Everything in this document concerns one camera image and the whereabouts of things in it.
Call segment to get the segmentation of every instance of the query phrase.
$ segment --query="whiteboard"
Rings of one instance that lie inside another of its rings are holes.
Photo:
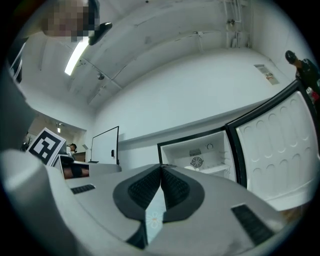
[[[91,146],[91,161],[98,161],[99,164],[117,165],[119,163],[118,137],[119,126],[93,137]]]

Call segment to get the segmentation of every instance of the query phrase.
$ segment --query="fluorescent light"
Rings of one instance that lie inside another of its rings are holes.
[[[89,38],[85,37],[81,42],[78,43],[76,48],[74,49],[68,64],[66,65],[65,68],[65,73],[71,76],[72,71],[75,68],[75,65],[77,64],[79,58],[81,57],[82,53],[85,51],[87,46],[89,45]]]

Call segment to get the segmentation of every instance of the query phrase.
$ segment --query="door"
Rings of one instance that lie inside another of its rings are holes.
[[[319,124],[300,81],[226,125],[237,180],[282,211],[305,204],[319,170]]]
[[[93,137],[91,161],[118,165],[118,139],[119,126]]]

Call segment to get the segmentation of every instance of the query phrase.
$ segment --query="wall sign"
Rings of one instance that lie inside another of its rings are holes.
[[[270,82],[270,84],[278,85],[279,82],[275,78],[274,74],[272,74],[266,67],[265,65],[254,65],[264,76],[265,78]]]
[[[46,166],[51,166],[60,150],[66,151],[66,140],[44,128],[33,140],[27,152],[39,158]]]

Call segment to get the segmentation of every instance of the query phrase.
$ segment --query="refrigerator door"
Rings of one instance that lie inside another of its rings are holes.
[[[119,126],[107,130],[92,139],[91,161],[99,164],[119,164]]]
[[[305,204],[319,172],[319,123],[300,81],[226,125],[237,180],[278,211]]]

